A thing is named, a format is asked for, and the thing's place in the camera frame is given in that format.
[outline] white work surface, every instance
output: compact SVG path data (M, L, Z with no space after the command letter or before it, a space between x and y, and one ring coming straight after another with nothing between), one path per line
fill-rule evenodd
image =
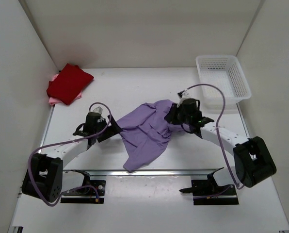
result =
M70 106L57 104L45 144L67 140L85 121L93 102L108 105L118 120L144 102L170 99L177 92L199 83L196 68L85 69L94 81L83 97ZM201 98L201 88L190 91ZM201 104L204 116L216 119ZM236 107L223 115L221 126L245 135ZM128 155L119 135L96 143L74 159L66 169L118 170ZM195 135L174 133L166 151L142 169L215 169L225 166L218 146ZM237 191L239 205L193 206L192 196L179 189L191 186L189 176L108 176L104 204L58 204L47 207L41 200L22 195L12 226L23 233L178 233L240 232L277 233L289 225L271 178L249 189Z

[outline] folded red towel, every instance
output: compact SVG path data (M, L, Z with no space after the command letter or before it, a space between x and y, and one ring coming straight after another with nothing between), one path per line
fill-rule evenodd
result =
M67 64L51 82L47 94L69 105L93 79L92 75L85 73L78 66Z

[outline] pink cloth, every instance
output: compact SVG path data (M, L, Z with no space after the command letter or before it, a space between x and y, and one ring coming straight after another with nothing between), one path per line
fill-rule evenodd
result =
M55 74L52 78L51 81L54 81L56 78L57 78L58 74ZM75 100L77 99L80 99L82 97L82 92L80 91L80 93L77 95L77 97L75 98ZM56 98L53 98L53 97L50 97L49 100L48 100L48 103L50 105L55 105L57 103L62 103L62 101L60 101L59 99L56 99Z

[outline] wrinkled cloth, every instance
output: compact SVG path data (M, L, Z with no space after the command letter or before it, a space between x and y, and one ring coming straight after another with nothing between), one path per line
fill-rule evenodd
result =
M53 76L53 78L52 78L51 81L49 82L49 85L51 84L52 81L54 81L54 80L57 78L57 76L58 76L58 74L55 74L55 75ZM77 95L77 97L75 97L75 100L80 99L81 97L82 97L82 91L80 91L80 93ZM53 106L53 105L55 105L55 104L57 104L57 103L62 103L62 101L59 100L59 99L50 97L49 100L48 100L48 103Z
M166 150L172 132L183 131L164 120L172 104L170 100L144 103L117 121L129 156L123 165L127 171L150 164Z

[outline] mesh basket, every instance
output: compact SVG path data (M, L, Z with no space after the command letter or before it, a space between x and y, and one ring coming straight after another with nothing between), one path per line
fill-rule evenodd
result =
M205 55L196 58L201 83L215 85L225 95L227 105L249 99L251 91L237 58L231 55ZM212 87L202 86L207 105L221 106L220 93Z

